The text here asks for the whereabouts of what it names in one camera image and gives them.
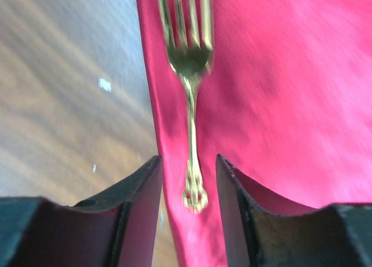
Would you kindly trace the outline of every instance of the red tablecloth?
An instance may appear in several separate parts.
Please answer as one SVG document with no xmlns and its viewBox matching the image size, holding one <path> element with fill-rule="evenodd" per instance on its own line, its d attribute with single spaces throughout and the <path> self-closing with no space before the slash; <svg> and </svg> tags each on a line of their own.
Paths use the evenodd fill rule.
<svg viewBox="0 0 372 267">
<path fill-rule="evenodd" d="M 209 194 L 200 215 L 181 200 L 186 100 L 167 62 L 158 0 L 137 2 L 180 266 L 226 266 L 218 153 L 311 207 L 372 201 L 372 0 L 213 0 L 214 68 L 196 116 Z"/>
</svg>

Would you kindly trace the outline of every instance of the brown wooden surface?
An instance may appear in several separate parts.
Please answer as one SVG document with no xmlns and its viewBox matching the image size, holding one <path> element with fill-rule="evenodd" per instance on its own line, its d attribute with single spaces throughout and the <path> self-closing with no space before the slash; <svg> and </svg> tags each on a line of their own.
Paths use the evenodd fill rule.
<svg viewBox="0 0 372 267">
<path fill-rule="evenodd" d="M 0 0 L 0 14 L 0 196 L 74 205 L 158 153 L 135 0 Z M 153 266 L 177 266 L 159 214 Z"/>
</svg>

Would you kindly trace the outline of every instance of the pink fabric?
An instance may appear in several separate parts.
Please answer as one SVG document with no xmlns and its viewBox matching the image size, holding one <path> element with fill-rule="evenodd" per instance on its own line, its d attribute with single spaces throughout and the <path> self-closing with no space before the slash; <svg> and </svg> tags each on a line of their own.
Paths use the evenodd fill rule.
<svg viewBox="0 0 372 267">
<path fill-rule="evenodd" d="M 214 68 L 196 112 L 210 204 L 196 216 L 181 201 L 184 90 L 167 62 L 157 0 L 137 1 L 180 266 L 226 266 L 218 153 L 310 207 L 372 201 L 372 0 L 213 0 Z"/>
</svg>

